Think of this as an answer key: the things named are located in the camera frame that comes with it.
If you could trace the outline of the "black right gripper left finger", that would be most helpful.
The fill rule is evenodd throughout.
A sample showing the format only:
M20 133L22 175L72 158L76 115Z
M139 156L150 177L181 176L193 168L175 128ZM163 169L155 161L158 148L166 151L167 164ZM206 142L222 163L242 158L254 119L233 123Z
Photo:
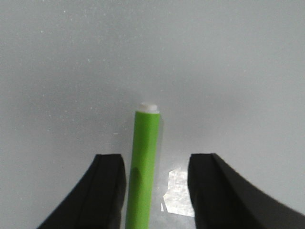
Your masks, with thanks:
M96 155L76 186L40 229L118 229L126 192L120 154Z

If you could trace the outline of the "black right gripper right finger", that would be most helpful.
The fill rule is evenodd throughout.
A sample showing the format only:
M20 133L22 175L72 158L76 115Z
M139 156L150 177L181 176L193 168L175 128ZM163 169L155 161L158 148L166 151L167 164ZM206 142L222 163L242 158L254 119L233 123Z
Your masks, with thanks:
M192 154L188 189L198 229L303 229L303 214L248 182L216 153Z

